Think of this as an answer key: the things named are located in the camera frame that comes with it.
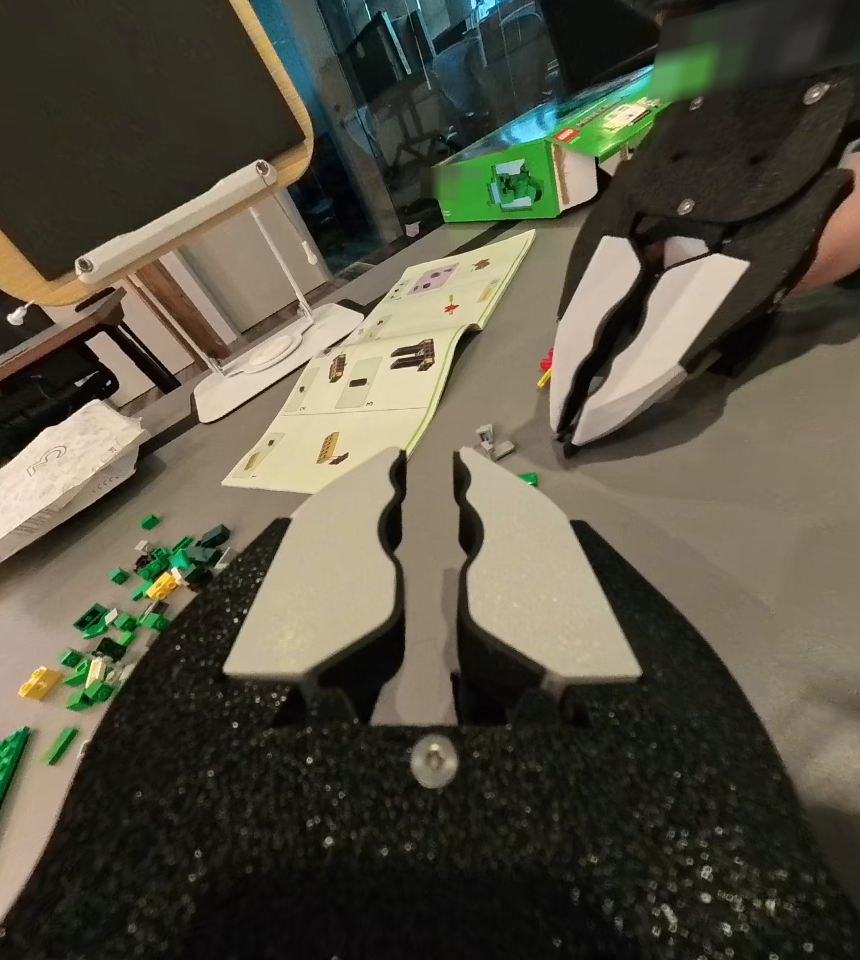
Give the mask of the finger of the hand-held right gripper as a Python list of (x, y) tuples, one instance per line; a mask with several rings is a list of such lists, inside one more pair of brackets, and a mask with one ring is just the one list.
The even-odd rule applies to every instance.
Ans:
[(559, 320), (549, 387), (549, 423), (562, 452), (575, 452), (593, 438), (574, 443), (580, 431), (581, 411), (590, 394), (598, 360), (613, 356), (615, 335), (623, 320), (605, 333), (611, 319), (640, 290), (644, 268), (634, 242), (605, 235)]
[(705, 253), (647, 278), (637, 251), (644, 268), (641, 288), (605, 330), (608, 337), (623, 321), (611, 358), (597, 361), (574, 444), (615, 433), (685, 382), (688, 351), (750, 266), (723, 253)]

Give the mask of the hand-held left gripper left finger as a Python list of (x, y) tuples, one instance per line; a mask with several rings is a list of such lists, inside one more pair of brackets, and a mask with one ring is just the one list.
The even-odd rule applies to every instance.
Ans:
[(407, 455), (388, 447), (298, 507), (222, 666), (234, 680), (337, 690), (373, 714), (402, 666), (405, 583), (397, 549)]

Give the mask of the white printed paper bag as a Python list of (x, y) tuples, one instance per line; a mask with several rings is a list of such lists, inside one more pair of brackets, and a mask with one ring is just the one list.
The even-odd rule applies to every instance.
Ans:
[(0, 468), (0, 555), (130, 479), (146, 438), (139, 417), (100, 400), (42, 431)]

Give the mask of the grey desk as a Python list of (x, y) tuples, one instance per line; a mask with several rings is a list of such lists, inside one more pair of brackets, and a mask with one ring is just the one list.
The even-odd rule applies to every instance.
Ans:
[[(860, 909), (860, 293), (837, 289), (781, 311), (772, 340), (734, 380), (704, 374), (608, 441), (566, 459), (547, 423), (538, 364), (583, 216), (536, 227), (531, 250), (484, 332), (464, 343), (409, 463), (400, 559), (403, 666), (378, 724), (453, 724), (449, 673), (457, 571), (451, 457), (491, 423), (516, 446), (507, 469), (535, 472), (572, 519), (594, 527), (712, 644), (766, 724), (808, 806), (824, 855)], [(136, 474), (0, 565), (0, 739), (28, 726), (0, 823), (0, 921), (35, 867), (79, 761), (40, 753), (68, 725), (88, 743), (104, 709), (76, 715), (18, 687), (74, 640), (92, 603), (123, 604), (108, 579), (162, 518), (172, 543), (223, 523), (242, 550), (294, 494), (222, 486), (287, 398), (268, 390), (196, 425), (189, 388), (141, 414), (155, 435)]]

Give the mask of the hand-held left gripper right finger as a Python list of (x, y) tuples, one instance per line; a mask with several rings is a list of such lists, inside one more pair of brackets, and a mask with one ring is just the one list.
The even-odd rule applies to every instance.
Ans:
[(638, 682), (640, 662), (568, 516), (470, 447), (453, 455), (459, 511), (457, 671), (466, 724), (504, 724), (530, 693)]

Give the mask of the white desk lamp board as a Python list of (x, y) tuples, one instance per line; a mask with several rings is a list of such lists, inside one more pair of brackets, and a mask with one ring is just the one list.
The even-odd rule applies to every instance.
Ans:
[(311, 162), (309, 111), (250, 2), (0, 2), (0, 289), (70, 306), (246, 210), (300, 307), (194, 400), (230, 414), (362, 315), (311, 308), (258, 205)]

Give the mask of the pile of green bricks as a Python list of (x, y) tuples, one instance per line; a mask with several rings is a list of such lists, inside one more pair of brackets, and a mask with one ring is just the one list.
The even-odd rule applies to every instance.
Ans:
[[(19, 697), (33, 703), (63, 697), (64, 708), (73, 714), (108, 704), (136, 668), (135, 648), (148, 650), (172, 622), (173, 599), (201, 593), (235, 555), (232, 528), (224, 523), (201, 534), (184, 534), (170, 543), (142, 537), (134, 546), (134, 558), (107, 573), (117, 590), (111, 601), (92, 603), (81, 612), (72, 622), (74, 642), (62, 649), (52, 664), (41, 665), (61, 670), (63, 682), (40, 702)], [(146, 590), (166, 571), (172, 572), (180, 585), (166, 600), (152, 601)], [(105, 681), (86, 686), (88, 666), (95, 657), (112, 661), (112, 669)]]

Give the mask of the pale green instruction booklet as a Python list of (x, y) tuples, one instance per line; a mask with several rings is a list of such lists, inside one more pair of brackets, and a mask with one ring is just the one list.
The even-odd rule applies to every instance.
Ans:
[(308, 361), (222, 485), (313, 495), (383, 450), (411, 453), (461, 340), (484, 330), (535, 235), (530, 229), (406, 270), (356, 330)]

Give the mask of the green toy set box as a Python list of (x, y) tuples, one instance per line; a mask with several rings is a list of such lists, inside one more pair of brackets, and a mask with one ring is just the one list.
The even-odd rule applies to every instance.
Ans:
[(652, 69), (537, 105), (436, 164), (443, 222), (550, 220), (592, 202), (665, 107)]

